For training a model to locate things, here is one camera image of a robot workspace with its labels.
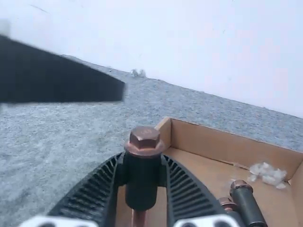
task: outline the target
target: cardboard box flap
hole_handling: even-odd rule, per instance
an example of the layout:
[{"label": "cardboard box flap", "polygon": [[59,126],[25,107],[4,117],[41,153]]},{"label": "cardboard box flap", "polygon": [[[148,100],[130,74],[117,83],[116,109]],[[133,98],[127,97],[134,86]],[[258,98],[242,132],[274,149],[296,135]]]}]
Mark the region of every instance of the cardboard box flap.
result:
[{"label": "cardboard box flap", "polygon": [[249,168],[267,162],[287,171],[292,178],[303,161],[303,155],[242,136],[211,129],[205,126],[171,119],[171,146],[193,154]]},{"label": "cardboard box flap", "polygon": [[299,219],[299,223],[303,225],[303,163],[301,163],[292,177],[291,187],[297,217]]}]

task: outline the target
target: copper rod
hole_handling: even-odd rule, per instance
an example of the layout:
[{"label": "copper rod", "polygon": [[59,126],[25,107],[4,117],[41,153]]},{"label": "copper rod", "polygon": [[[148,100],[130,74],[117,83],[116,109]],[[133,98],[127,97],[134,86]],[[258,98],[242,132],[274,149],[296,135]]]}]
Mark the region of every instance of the copper rod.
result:
[{"label": "copper rod", "polygon": [[146,227],[146,211],[132,210],[132,227]]}]

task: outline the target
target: hex bolt head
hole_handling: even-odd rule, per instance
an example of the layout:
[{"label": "hex bolt head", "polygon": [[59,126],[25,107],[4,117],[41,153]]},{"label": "hex bolt head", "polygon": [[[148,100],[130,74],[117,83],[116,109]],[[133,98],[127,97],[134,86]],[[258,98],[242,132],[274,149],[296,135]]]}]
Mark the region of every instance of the hex bolt head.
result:
[{"label": "hex bolt head", "polygon": [[153,127],[138,126],[131,131],[129,142],[138,149],[156,148],[160,132]]},{"label": "hex bolt head", "polygon": [[237,204],[235,204],[230,198],[228,197],[222,197],[218,199],[220,205],[225,209],[225,210],[236,210],[237,209]]},{"label": "hex bolt head", "polygon": [[253,188],[250,184],[246,183],[244,180],[235,180],[231,184],[230,196],[232,196],[232,192],[238,188],[248,188],[251,193],[253,193]]},{"label": "hex bolt head", "polygon": [[136,156],[151,157],[165,149],[160,132],[153,127],[138,126],[131,131],[125,150]]}]

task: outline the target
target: copper bolt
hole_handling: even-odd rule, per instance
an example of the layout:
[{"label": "copper bolt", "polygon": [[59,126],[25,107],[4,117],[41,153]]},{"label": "copper bolt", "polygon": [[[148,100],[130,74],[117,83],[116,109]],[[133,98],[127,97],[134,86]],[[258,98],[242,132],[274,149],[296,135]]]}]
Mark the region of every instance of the copper bolt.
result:
[{"label": "copper bolt", "polygon": [[251,190],[252,193],[254,191],[252,186],[250,184],[246,183],[246,181],[244,181],[244,180],[235,180],[231,184],[230,195],[232,195],[232,191],[237,189],[237,188],[248,188],[249,190]]},{"label": "copper bolt", "polygon": [[125,150],[132,155],[152,157],[161,154],[165,149],[160,139],[160,132],[153,127],[138,126],[131,131]]},{"label": "copper bolt", "polygon": [[227,212],[229,211],[236,211],[237,210],[237,204],[235,204],[230,198],[222,197],[218,199],[219,203],[223,207],[223,209]]},{"label": "copper bolt", "polygon": [[[165,149],[160,132],[153,127],[138,126],[131,131],[125,150],[131,155],[149,158],[160,155]],[[132,227],[146,226],[147,211],[132,210]]]}]

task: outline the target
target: black object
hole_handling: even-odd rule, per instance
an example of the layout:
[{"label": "black object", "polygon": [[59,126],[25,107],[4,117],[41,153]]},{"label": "black object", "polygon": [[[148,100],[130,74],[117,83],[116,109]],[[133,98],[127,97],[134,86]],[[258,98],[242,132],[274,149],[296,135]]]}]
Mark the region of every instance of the black object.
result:
[{"label": "black object", "polygon": [[238,213],[238,205],[236,203],[231,201],[231,199],[228,197],[219,198],[218,201],[223,207],[223,209],[226,211],[226,213],[229,216],[233,217],[240,227],[246,227],[242,220],[242,217]]},{"label": "black object", "polygon": [[0,103],[121,101],[124,87],[103,72],[0,35]]},{"label": "black object", "polygon": [[137,211],[149,210],[157,200],[161,155],[139,157],[126,152],[124,163],[128,172],[126,204]]},{"label": "black object", "polygon": [[232,183],[230,196],[238,205],[244,224],[248,227],[267,227],[267,223],[253,196],[252,187],[243,180]]},{"label": "black object", "polygon": [[[74,186],[49,215],[89,219],[100,227],[114,227],[118,187],[128,183],[131,162],[125,153],[111,157]],[[158,173],[157,185],[167,189],[168,227],[179,219],[226,213],[205,185],[172,158],[161,155]],[[153,201],[148,199],[146,203],[145,199],[141,201],[144,204]]]},{"label": "black object", "polygon": [[246,225],[244,224],[244,222],[243,222],[243,220],[242,220],[242,218],[241,218],[241,216],[240,216],[240,214],[238,212],[236,212],[236,211],[228,211],[227,214],[229,216],[233,217],[240,227],[246,227]]}]

